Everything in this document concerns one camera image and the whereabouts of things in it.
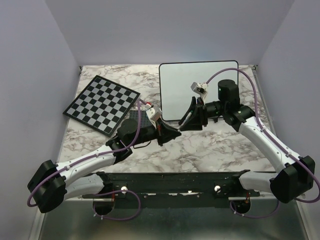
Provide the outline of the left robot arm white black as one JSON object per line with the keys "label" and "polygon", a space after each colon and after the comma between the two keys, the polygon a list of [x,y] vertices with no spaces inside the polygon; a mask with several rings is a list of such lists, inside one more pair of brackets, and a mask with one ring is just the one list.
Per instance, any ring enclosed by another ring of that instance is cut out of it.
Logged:
{"label": "left robot arm white black", "polygon": [[96,170],[122,162],[132,154],[135,145],[155,140],[162,146],[179,136],[181,132],[162,119],[145,127],[138,120],[126,119],[116,135],[98,149],[62,163],[44,161],[27,184],[27,206],[48,213],[70,198],[90,194],[107,197],[111,185]]}

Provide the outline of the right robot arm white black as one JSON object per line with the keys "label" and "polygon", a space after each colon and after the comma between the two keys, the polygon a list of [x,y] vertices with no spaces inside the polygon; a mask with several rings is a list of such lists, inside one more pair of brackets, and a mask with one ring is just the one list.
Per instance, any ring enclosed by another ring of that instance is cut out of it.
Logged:
{"label": "right robot arm white black", "polygon": [[288,203],[313,187],[315,161],[301,157],[279,141],[262,125],[256,113],[240,103],[239,87],[230,79],[218,82],[218,100],[207,103],[207,83],[193,82],[191,89],[199,94],[179,121],[180,131],[201,131],[209,118],[223,117],[236,132],[250,140],[269,160],[275,173],[244,170],[230,183],[230,191],[241,196],[247,190],[272,193],[280,202]]}

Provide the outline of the green whiteboard marker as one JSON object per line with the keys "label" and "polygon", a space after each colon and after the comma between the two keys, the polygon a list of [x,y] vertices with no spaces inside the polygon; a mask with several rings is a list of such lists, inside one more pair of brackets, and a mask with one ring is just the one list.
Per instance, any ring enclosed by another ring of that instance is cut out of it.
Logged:
{"label": "green whiteboard marker", "polygon": [[190,117],[193,115],[193,111],[189,111],[188,113],[186,113],[182,119],[178,122],[178,125],[179,125],[179,131],[182,132],[186,126],[188,125],[189,123],[189,119]]}

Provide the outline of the white whiteboard black frame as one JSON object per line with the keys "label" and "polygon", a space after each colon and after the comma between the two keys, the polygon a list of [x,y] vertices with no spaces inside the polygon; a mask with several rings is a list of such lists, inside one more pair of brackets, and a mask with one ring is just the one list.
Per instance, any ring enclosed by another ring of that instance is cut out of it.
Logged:
{"label": "white whiteboard black frame", "polygon": [[158,70],[162,118],[165,121],[179,121],[188,110],[192,97],[199,96],[191,89],[193,83],[203,84],[223,69],[238,67],[236,60],[160,64]]}

